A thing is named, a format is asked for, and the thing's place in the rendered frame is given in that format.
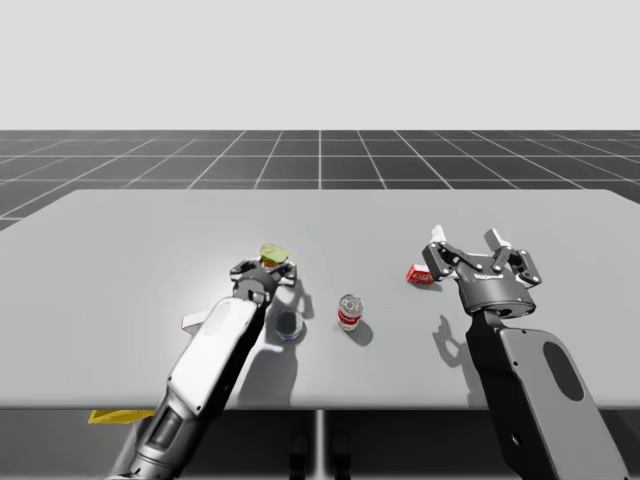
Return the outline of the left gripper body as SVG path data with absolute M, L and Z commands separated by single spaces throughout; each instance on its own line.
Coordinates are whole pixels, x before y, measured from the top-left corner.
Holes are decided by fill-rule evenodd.
M 270 305 L 278 288 L 281 275 L 262 268 L 234 275 L 233 296 L 250 300 L 258 305 Z

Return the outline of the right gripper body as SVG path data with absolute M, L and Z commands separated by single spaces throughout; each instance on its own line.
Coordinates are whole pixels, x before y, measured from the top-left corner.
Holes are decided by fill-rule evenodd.
M 492 311 L 500 318 L 511 319 L 530 315 L 536 310 L 528 290 L 510 273 L 463 270 L 458 273 L 457 284 L 463 309 L 470 316 Z

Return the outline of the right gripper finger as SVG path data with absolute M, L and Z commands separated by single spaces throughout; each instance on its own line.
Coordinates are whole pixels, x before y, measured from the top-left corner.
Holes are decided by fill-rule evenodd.
M 484 234 L 484 239 L 493 252 L 493 263 L 491 264 L 493 272 L 505 274 L 506 269 L 509 268 L 515 279 L 522 283 L 526 289 L 542 283 L 532 257 L 526 250 L 513 247 L 494 228 Z
M 443 227 L 438 224 L 431 231 L 431 239 L 422 250 L 422 256 L 430 275 L 435 282 L 457 275 L 457 266 L 464 264 L 476 269 L 476 263 L 470 255 L 453 247 L 444 234 Z

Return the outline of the green and blue rectangular can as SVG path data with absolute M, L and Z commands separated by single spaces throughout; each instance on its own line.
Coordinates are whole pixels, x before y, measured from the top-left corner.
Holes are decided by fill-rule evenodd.
M 273 243 L 265 243 L 259 249 L 260 261 L 264 268 L 271 269 L 285 263 L 289 251 Z

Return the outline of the blue flat can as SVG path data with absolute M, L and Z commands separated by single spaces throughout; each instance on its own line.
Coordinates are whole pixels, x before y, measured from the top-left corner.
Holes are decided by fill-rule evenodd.
M 287 311 L 276 319 L 274 329 L 280 340 L 291 342 L 303 332 L 304 321 L 297 312 Z

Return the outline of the red and white can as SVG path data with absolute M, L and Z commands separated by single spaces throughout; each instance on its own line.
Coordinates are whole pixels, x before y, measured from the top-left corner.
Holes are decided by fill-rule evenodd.
M 344 295 L 338 304 L 337 323 L 347 332 L 357 328 L 363 315 L 364 305 L 362 300 L 353 294 Z

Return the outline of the red and white carton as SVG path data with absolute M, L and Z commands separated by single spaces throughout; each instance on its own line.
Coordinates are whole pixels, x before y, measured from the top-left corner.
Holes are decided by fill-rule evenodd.
M 181 329 L 191 336 L 195 336 L 201 325 L 209 317 L 211 310 L 204 310 L 185 315 L 181 321 Z

